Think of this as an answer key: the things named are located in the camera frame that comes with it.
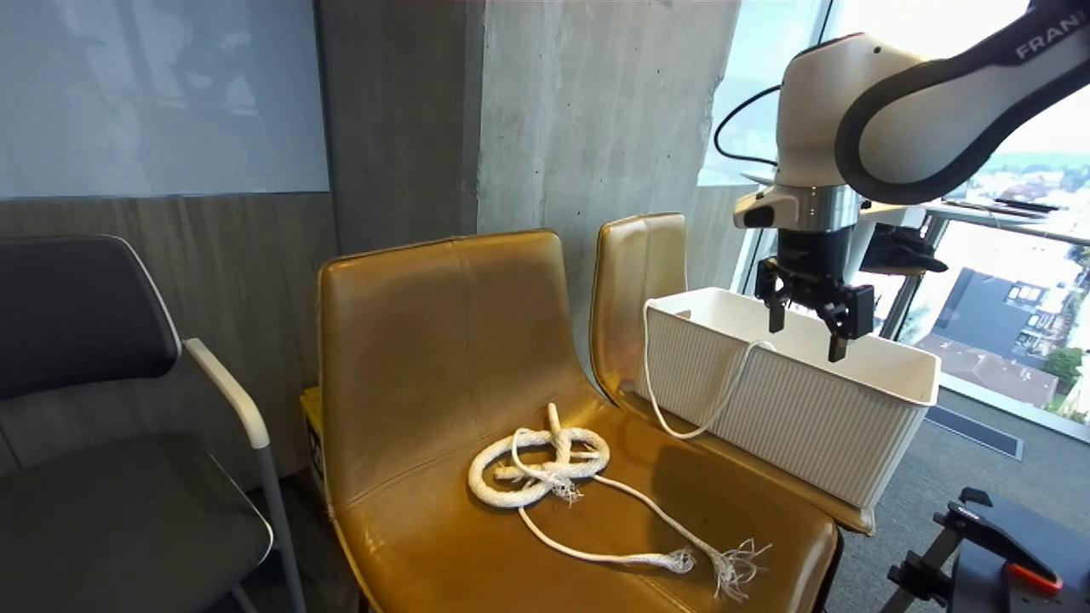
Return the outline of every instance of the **white cable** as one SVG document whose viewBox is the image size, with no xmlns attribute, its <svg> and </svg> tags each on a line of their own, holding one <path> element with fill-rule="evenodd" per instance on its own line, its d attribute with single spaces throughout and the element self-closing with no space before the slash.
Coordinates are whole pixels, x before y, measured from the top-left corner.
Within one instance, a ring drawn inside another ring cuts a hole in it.
<svg viewBox="0 0 1090 613">
<path fill-rule="evenodd" d="M 651 378 L 651 299 L 646 299 L 646 305 L 643 305 L 643 381 L 646 381 L 646 403 L 651 403 L 651 414 L 655 414 L 659 425 L 660 425 L 668 435 L 674 435 L 674 439 L 696 439 L 696 435 L 710 433 L 710 430 L 727 415 L 727 410 L 728 410 L 728 403 L 737 399 L 737 392 L 743 390 L 743 378 L 747 378 L 747 373 L 751 373 L 753 352 L 758 352 L 760 346 L 762 346 L 762 340 L 751 340 L 751 346 L 747 346 L 738 369 L 734 373 L 728 385 L 720 390 L 720 396 L 716 396 L 716 403 L 711 403 L 716 414 L 711 414 L 705 422 L 697 422 L 696 430 L 683 433 L 683 430 L 674 430 L 674 425 L 668 422 L 668 415 L 663 415 L 663 410 L 660 410 L 660 403 L 659 403 L 659 392 L 655 392 L 655 378 Z"/>
<path fill-rule="evenodd" d="M 550 464 L 525 464 L 523 451 L 528 448 L 557 448 L 557 460 Z M 493 468 L 491 476 L 500 484 L 523 484 L 523 490 L 496 490 L 489 484 L 485 469 L 500 460 L 512 457 L 507 468 Z M 546 494 L 558 494 L 570 506 L 580 500 L 576 480 L 600 480 L 604 486 L 625 490 L 632 497 L 637 497 L 641 506 L 646 506 L 659 519 L 663 519 L 677 534 L 685 534 L 691 545 L 697 545 L 711 567 L 716 567 L 716 595 L 727 593 L 734 599 L 747 599 L 747 582 L 758 579 L 760 567 L 753 562 L 758 554 L 762 554 L 766 548 L 758 548 L 753 537 L 747 537 L 738 548 L 728 553 L 716 553 L 711 545 L 705 545 L 697 534 L 691 534 L 683 520 L 674 520 L 663 507 L 659 507 L 646 494 L 633 490 L 632 484 L 609 480 L 600 469 L 609 464 L 609 448 L 604 435 L 590 433 L 590 430 L 565 430 L 558 422 L 557 406 L 550 403 L 550 430 L 516 430 L 512 435 L 485 448 L 473 464 L 471 464 L 471 490 L 493 507 L 516 507 L 518 519 L 528 526 L 528 531 L 571 558 L 582 562 L 596 562 L 596 567 L 655 567 L 655 568 L 668 568 L 668 571 L 689 571 L 696 567 L 689 548 L 677 553 L 632 553 L 632 554 L 604 554 L 604 553 L 582 553 L 582 548 L 570 548 L 557 537 L 550 537 L 532 519 L 528 519 L 528 506 L 542 500 Z"/>
</svg>

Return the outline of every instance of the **white basket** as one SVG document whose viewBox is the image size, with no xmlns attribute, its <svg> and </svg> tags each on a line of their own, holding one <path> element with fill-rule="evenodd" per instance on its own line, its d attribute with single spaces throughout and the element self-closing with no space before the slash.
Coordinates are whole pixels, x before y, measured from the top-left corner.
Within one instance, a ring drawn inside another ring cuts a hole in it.
<svg viewBox="0 0 1090 613">
<path fill-rule="evenodd" d="M 881 338 L 858 338 L 850 357 L 827 360 L 817 316 L 792 310 L 769 334 L 766 306 L 727 291 L 646 305 L 655 396 L 696 425 L 724 410 L 751 346 L 751 369 L 710 433 L 872 511 L 937 403 L 939 360 Z"/>
</svg>

